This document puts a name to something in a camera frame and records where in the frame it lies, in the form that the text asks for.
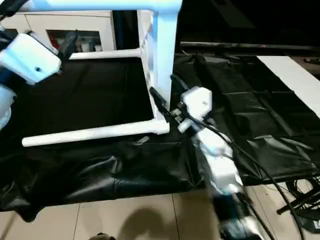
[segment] white cabinet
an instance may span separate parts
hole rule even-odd
[[[23,33],[26,30],[30,30],[28,21],[25,15],[14,15],[12,17],[5,18],[1,25],[7,29],[9,32],[16,31],[17,33]]]
[[[115,49],[111,17],[54,14],[27,14],[25,17],[31,30],[55,47],[59,46],[69,31],[78,30],[78,52]]]

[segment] black plastic sheet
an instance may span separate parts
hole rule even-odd
[[[178,57],[189,87],[213,92],[217,127],[277,181],[318,174],[320,121],[257,58]],[[173,88],[172,106],[179,101]],[[32,221],[46,206],[185,192],[203,187],[191,140],[169,134],[124,136],[23,148],[23,137],[150,120],[139,59],[82,60],[24,89],[0,132],[0,210]],[[239,152],[247,185],[269,183]]]

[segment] black cable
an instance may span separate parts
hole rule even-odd
[[[276,189],[278,190],[278,192],[280,193],[280,195],[282,196],[283,200],[285,201],[285,203],[288,205],[290,212],[293,215],[294,221],[296,223],[296,226],[298,228],[301,240],[305,240],[305,235],[303,233],[302,230],[302,226],[300,221],[298,220],[298,216],[294,210],[294,208],[292,207],[291,203],[289,202],[288,198],[286,197],[286,195],[284,194],[284,192],[282,191],[282,189],[280,188],[280,186],[276,183],[276,181],[274,180],[274,178],[272,176],[270,176],[270,174],[268,173],[268,171],[257,161],[255,160],[252,156],[250,156],[245,150],[243,150],[238,144],[236,144],[234,141],[231,142],[229,140],[227,140],[217,129],[215,129],[214,127],[190,116],[188,113],[184,113],[186,115],[186,117],[190,120],[192,120],[193,122],[195,122],[198,125],[201,125],[204,128],[207,128],[209,130],[211,130],[212,132],[214,132],[215,134],[217,134],[220,138],[222,138],[231,148],[236,147],[240,152],[242,152],[248,159],[250,159],[253,163],[255,163],[266,175],[267,177],[270,179],[270,181],[272,182],[272,184],[276,187]]]

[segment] white stool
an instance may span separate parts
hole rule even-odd
[[[74,53],[70,59],[141,58],[148,92],[150,87],[154,87],[167,101],[169,108],[170,75],[173,72],[177,19],[181,5],[182,0],[30,0],[21,10],[23,12],[137,10],[139,48],[80,52]],[[144,20],[148,17],[150,24],[146,24]],[[22,145],[30,147],[135,134],[168,133],[169,124],[158,111],[150,94],[149,98],[154,116],[152,120],[25,137]]]

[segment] tiled floor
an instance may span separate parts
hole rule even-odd
[[[298,240],[291,215],[276,213],[284,201],[274,188],[249,187],[248,193],[278,240]],[[202,190],[47,207],[33,223],[12,212],[0,213],[0,240],[88,240],[100,232],[117,240],[219,239],[217,218]],[[320,235],[306,232],[306,239]]]

